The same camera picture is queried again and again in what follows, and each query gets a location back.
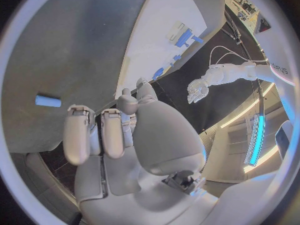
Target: blue object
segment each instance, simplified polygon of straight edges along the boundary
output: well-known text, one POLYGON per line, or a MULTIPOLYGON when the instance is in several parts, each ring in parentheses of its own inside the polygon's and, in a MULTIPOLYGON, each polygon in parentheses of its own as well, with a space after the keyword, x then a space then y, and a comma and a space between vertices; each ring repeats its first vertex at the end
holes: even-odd
POLYGON ((183 45, 185 45, 186 47, 188 47, 189 45, 187 44, 187 40, 192 36, 192 30, 191 29, 187 29, 178 39, 178 41, 176 42, 175 46, 181 48, 183 45))
POLYGON ((251 160, 249 162, 249 164, 252 166, 256 166, 258 162, 262 150, 264 136, 265 136, 265 117, 259 116, 256 142, 255 142, 251 160))
POLYGON ((201 38, 199 38, 197 36, 192 36, 191 39, 194 39, 198 43, 203 43, 204 42, 201 38))
POLYGON ((177 61, 177 60, 181 59, 181 56, 180 56, 180 55, 176 55, 176 56, 173 57, 173 59, 174 59, 175 61, 177 61))
POLYGON ((163 73, 164 73, 164 68, 161 67, 160 69, 158 69, 158 70, 154 73, 152 79, 155 81, 155 80, 158 79, 158 77, 161 76, 163 73))
POLYGON ((59 108, 62 105, 62 101, 57 98, 36 95, 35 105, 59 108))

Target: blue cylinder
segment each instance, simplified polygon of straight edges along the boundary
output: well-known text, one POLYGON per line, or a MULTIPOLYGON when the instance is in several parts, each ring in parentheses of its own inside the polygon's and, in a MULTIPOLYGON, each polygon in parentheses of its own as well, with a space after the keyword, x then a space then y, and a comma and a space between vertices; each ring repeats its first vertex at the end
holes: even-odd
POLYGON ((62 101, 57 98, 36 95, 35 105, 59 108, 62 105, 62 101))

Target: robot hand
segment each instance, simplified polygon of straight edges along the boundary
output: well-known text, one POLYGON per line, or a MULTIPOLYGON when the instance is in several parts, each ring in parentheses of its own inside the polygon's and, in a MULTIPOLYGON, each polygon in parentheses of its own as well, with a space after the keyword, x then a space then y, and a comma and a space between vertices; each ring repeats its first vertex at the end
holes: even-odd
POLYGON ((196 103, 199 100, 205 98, 209 93, 209 88, 207 87, 207 83, 202 78, 200 78, 192 81, 188 85, 187 91, 187 101, 189 104, 191 104, 192 102, 196 103))

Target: light fixture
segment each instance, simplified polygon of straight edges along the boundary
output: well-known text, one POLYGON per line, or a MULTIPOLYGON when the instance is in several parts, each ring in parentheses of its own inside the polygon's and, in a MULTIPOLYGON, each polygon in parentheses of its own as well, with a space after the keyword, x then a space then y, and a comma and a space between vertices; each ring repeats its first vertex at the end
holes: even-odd
MULTIPOLYGON (((263 92, 263 96, 266 96, 266 94, 271 90, 271 88, 274 86, 275 83, 271 83, 271 85, 263 92)), ((242 111, 240 114, 235 116, 234 118, 230 119, 228 122, 221 125, 221 129, 225 128, 229 124, 233 123, 235 120, 239 119, 241 116, 243 116, 245 113, 247 113, 250 109, 252 109, 256 104, 258 104, 260 99, 256 99, 254 103, 252 103, 249 107, 247 107, 244 111, 242 111)))
POLYGON ((255 167, 261 154, 265 136, 265 116, 255 114, 250 145, 244 160, 245 164, 255 167))
POLYGON ((262 165, 265 161, 271 158, 277 151, 278 151, 278 146, 275 145, 270 151, 268 151, 265 155, 263 155, 260 159, 258 159, 256 166, 249 166, 249 165, 245 166, 244 167, 245 174, 257 168, 258 166, 262 165))

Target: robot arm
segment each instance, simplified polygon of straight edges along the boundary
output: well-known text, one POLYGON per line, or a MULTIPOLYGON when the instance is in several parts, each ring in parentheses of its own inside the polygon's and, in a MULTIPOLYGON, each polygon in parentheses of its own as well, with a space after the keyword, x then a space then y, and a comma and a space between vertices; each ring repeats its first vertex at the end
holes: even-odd
POLYGON ((192 81, 188 87, 187 101, 189 104, 196 103, 209 93, 209 86, 232 83, 243 78, 254 81, 257 78, 268 82, 274 82, 273 73, 267 65, 257 65, 255 62, 247 61, 242 65, 231 63, 215 64, 209 66, 205 75, 200 79, 192 81))

